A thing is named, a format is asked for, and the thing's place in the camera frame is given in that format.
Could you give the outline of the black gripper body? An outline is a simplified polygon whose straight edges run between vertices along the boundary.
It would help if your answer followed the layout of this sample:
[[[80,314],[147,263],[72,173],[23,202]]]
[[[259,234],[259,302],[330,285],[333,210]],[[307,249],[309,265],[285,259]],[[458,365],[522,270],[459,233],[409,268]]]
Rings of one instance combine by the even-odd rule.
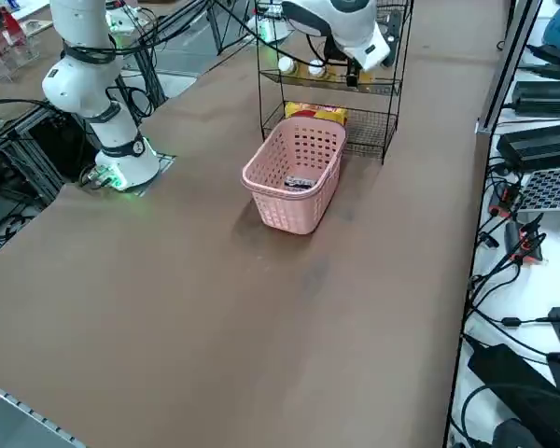
[[[334,39],[325,41],[324,62],[336,67],[353,67],[356,65],[356,62],[338,47]]]

